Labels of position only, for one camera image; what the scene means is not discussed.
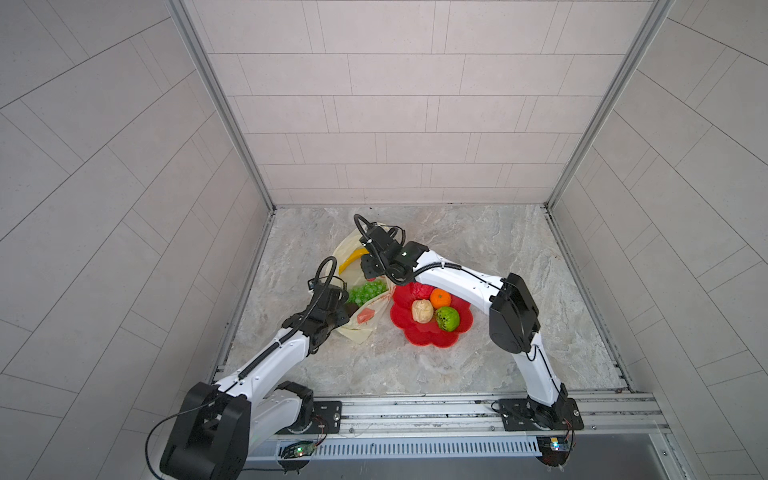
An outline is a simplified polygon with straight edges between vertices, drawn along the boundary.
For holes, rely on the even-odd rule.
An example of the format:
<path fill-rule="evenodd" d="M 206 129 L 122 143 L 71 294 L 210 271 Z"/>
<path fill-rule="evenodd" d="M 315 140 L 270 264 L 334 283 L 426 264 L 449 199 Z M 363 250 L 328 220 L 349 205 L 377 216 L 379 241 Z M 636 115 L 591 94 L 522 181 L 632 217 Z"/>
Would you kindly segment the beige garlic bulb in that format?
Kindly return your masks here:
<path fill-rule="evenodd" d="M 419 324 L 428 324 L 434 316 L 434 308 L 429 300 L 415 300 L 411 304 L 411 316 Z"/>

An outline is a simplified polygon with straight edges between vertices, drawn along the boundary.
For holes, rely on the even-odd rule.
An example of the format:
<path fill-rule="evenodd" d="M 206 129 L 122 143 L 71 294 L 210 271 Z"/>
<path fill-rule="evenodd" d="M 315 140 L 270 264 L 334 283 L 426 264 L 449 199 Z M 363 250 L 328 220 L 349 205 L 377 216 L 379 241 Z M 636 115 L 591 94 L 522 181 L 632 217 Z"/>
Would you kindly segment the orange tangerine fruit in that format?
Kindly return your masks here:
<path fill-rule="evenodd" d="M 450 307 L 452 304 L 452 295 L 445 290 L 435 288 L 430 294 L 429 301 L 435 310 Z"/>

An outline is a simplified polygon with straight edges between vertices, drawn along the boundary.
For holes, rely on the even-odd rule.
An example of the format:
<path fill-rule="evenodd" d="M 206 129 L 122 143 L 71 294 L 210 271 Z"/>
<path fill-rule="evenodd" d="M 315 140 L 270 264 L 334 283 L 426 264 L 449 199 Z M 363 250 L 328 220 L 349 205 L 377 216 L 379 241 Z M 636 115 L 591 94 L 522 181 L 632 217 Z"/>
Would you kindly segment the green star fruit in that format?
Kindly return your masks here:
<path fill-rule="evenodd" d="M 460 326 L 461 316 L 455 308 L 444 306 L 435 311 L 435 321 L 442 331 L 454 332 Z"/>

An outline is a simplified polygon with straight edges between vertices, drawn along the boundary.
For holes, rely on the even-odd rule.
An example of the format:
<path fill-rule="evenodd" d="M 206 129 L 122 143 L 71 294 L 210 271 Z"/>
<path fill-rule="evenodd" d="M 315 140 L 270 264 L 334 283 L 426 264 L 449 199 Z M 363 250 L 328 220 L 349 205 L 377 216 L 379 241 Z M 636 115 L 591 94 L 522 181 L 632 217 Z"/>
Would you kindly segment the red flower-shaped plastic plate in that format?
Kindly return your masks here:
<path fill-rule="evenodd" d="M 420 283 L 398 286 L 390 310 L 392 323 L 415 346 L 449 348 L 473 326 L 467 301 Z"/>

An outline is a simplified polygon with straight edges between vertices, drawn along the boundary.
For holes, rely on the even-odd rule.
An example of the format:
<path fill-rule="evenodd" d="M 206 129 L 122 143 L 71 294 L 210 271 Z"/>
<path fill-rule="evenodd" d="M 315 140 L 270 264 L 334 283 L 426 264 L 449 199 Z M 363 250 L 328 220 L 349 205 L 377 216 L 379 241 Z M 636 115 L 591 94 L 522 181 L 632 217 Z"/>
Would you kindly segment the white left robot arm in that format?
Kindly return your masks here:
<path fill-rule="evenodd" d="M 152 474 L 162 479 L 235 479 L 249 452 L 275 434 L 296 441 L 281 449 L 282 471 L 298 471 L 330 433 L 340 429 L 341 404 L 315 402 L 313 391 L 285 380 L 349 321 L 344 282 L 309 283 L 312 298 L 287 318 L 271 342 L 247 364 L 216 383 L 199 382 L 186 394 Z"/>

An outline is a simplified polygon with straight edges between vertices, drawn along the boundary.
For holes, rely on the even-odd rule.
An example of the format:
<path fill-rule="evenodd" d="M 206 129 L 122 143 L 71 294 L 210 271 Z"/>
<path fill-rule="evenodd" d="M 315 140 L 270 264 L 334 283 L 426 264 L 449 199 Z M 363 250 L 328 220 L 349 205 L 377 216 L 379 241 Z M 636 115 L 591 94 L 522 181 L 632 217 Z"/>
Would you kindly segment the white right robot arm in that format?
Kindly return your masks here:
<path fill-rule="evenodd" d="M 451 262 L 421 243 L 397 239 L 405 231 L 396 225 L 370 222 L 359 214 L 354 223 L 367 250 L 361 258 L 367 280 L 385 276 L 398 286 L 413 282 L 433 286 L 483 311 L 491 340 L 513 356 L 525 380 L 524 415 L 540 429 L 576 428 L 568 418 L 574 407 L 567 388 L 543 346 L 539 309 L 522 277 L 494 276 Z"/>

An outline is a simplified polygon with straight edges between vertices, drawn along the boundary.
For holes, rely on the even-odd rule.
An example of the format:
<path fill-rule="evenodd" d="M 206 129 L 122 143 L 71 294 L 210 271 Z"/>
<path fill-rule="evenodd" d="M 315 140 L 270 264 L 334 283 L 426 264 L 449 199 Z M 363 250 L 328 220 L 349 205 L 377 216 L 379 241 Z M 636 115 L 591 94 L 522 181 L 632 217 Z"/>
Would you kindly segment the yellow banana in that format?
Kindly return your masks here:
<path fill-rule="evenodd" d="M 368 253 L 367 249 L 362 247 L 354 250 L 341 264 L 341 266 L 338 268 L 338 273 L 343 273 L 348 267 L 350 267 L 354 262 L 360 260 L 364 255 Z"/>

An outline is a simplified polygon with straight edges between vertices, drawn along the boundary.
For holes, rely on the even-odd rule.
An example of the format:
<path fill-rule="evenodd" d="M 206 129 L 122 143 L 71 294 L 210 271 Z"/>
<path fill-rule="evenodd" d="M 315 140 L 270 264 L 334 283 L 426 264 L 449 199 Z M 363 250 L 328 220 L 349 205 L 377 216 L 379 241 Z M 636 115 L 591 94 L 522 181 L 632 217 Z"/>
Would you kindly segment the green grape bunch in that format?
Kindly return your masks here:
<path fill-rule="evenodd" d="M 349 302 L 360 307 L 388 291 L 389 287 L 386 281 L 382 279 L 376 279 L 366 282 L 363 285 L 353 287 L 349 291 Z"/>

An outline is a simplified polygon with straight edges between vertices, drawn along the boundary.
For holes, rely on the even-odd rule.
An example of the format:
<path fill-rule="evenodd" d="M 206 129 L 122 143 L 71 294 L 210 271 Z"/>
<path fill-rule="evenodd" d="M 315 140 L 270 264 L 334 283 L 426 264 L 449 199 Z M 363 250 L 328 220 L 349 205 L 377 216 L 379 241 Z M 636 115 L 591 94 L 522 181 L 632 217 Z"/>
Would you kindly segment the left green circuit board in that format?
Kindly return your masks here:
<path fill-rule="evenodd" d="M 283 460 L 294 460 L 310 457 L 317 449 L 317 444 L 312 441 L 299 441 L 284 447 L 281 450 L 280 458 Z"/>

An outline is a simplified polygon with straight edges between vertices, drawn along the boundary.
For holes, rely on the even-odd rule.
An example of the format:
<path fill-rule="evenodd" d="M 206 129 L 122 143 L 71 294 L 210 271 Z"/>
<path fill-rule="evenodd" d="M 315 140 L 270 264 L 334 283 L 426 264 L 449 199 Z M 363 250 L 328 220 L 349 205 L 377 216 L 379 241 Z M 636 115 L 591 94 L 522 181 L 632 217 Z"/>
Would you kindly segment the green circuit board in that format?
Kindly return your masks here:
<path fill-rule="evenodd" d="M 312 441 L 299 441 L 284 447 L 281 450 L 280 458 L 283 460 L 294 460 L 310 457 L 317 449 L 317 444 Z"/>
<path fill-rule="evenodd" d="M 571 453 L 570 441 L 565 437 L 537 437 L 541 455 L 537 460 L 548 467 L 564 466 Z"/>

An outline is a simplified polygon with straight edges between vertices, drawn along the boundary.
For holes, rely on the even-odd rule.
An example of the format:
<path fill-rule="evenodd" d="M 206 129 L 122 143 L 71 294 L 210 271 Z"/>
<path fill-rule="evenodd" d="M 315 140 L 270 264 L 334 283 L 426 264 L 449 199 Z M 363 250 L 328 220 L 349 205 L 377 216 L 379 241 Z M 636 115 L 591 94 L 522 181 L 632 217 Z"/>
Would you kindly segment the right green circuit board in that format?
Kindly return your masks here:
<path fill-rule="evenodd" d="M 571 453 L 570 441 L 565 437 L 537 437 L 541 455 L 537 460 L 548 467 L 564 466 Z"/>

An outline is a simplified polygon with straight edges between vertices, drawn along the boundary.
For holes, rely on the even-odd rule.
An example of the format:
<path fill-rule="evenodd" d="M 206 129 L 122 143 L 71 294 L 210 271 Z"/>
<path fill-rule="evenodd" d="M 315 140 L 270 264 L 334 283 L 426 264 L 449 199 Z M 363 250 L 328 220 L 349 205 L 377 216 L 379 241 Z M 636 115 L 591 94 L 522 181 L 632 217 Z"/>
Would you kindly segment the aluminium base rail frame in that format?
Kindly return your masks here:
<path fill-rule="evenodd" d="M 613 391 L 577 392 L 569 403 L 574 430 L 538 428 L 524 415 L 516 394 L 347 396 L 315 402 L 341 404 L 340 429 L 330 433 L 311 461 L 377 459 L 537 459 L 537 437 L 565 437 L 571 453 L 598 437 L 639 436 L 667 449 L 669 425 L 653 395 Z M 278 455 L 296 441 L 278 433 L 252 449 L 248 468 L 281 468 Z"/>

